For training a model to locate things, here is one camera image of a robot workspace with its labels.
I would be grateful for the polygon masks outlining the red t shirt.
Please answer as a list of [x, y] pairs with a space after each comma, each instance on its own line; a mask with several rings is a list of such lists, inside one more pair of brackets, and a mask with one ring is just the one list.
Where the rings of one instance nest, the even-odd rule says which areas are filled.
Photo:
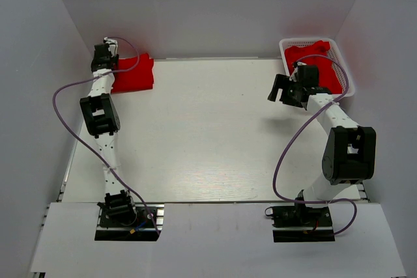
[[117, 69], [130, 69], [130, 71], [115, 74], [111, 93], [151, 90], [154, 85], [153, 66], [154, 59], [148, 53], [143, 53], [138, 57], [119, 59]]

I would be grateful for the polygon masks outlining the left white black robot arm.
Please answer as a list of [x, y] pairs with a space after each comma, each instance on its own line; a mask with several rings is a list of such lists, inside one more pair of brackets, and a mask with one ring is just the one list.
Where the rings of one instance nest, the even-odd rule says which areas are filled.
[[106, 161], [105, 193], [110, 195], [116, 195], [124, 189], [113, 175], [120, 166], [117, 156], [117, 133], [121, 125], [111, 99], [111, 90], [115, 82], [113, 71], [119, 60], [117, 50], [117, 41], [110, 38], [105, 38], [101, 44], [94, 47], [91, 63], [94, 81], [88, 96], [79, 101], [87, 131], [94, 137], [98, 153]]

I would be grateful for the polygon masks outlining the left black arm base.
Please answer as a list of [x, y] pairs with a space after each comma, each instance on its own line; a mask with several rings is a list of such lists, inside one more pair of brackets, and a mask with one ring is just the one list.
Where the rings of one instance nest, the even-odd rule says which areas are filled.
[[95, 237], [97, 242], [155, 242], [164, 222], [164, 205], [144, 207], [129, 193], [106, 193], [100, 208]]

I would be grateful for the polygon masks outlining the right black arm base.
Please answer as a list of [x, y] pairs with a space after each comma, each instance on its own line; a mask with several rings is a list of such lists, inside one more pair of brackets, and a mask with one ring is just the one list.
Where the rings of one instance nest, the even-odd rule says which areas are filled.
[[305, 204], [269, 206], [265, 216], [272, 220], [274, 243], [334, 242], [330, 210]]

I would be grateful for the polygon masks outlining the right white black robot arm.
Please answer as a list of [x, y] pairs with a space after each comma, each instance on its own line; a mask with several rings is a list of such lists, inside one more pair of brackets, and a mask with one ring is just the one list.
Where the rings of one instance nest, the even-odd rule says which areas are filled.
[[312, 185], [292, 200], [301, 203], [294, 209], [295, 219], [309, 225], [318, 216], [316, 207], [338, 201], [345, 189], [373, 177], [377, 134], [372, 127], [360, 126], [340, 108], [344, 95], [333, 95], [319, 86], [319, 69], [298, 64], [293, 76], [278, 74], [268, 100], [299, 107], [311, 113], [308, 123], [317, 120], [328, 139], [324, 149], [322, 173]]

